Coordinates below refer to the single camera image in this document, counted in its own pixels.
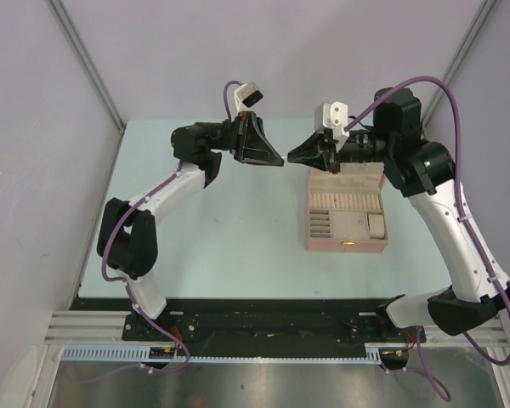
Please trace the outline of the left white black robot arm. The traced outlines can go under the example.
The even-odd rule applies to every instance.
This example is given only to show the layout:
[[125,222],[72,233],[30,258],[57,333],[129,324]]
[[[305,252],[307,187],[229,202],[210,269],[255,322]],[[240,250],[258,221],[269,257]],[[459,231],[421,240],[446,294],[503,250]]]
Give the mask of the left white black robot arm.
[[218,176],[222,154],[240,163],[281,167],[284,159],[266,138],[264,123],[252,110],[232,120],[195,122],[171,134],[176,168],[154,186],[129,200],[105,204],[97,253],[105,281],[120,281],[134,310],[143,315],[141,329],[150,338],[164,338],[171,320],[153,273],[158,258],[158,224],[179,204],[205,189]]

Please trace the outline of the beige ring cushion block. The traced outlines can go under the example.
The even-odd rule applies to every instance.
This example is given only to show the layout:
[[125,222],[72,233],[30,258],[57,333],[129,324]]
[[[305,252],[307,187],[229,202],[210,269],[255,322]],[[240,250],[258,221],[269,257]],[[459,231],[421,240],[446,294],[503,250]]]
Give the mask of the beige ring cushion block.
[[386,238],[385,218],[382,214],[368,214],[369,237],[372,240],[383,240]]

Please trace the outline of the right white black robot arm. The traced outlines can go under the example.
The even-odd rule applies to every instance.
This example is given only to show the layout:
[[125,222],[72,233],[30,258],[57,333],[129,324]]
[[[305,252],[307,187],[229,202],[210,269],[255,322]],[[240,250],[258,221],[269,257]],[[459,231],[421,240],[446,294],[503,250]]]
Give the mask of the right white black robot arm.
[[450,274],[436,293],[399,295],[380,306],[377,335],[394,341],[407,327],[435,324],[456,336],[510,306],[510,278],[473,220],[450,152],[422,137],[422,103],[409,88],[375,93],[372,124],[348,129],[337,103],[318,110],[314,133],[287,155],[290,163],[337,174],[344,163],[377,162],[420,214]]

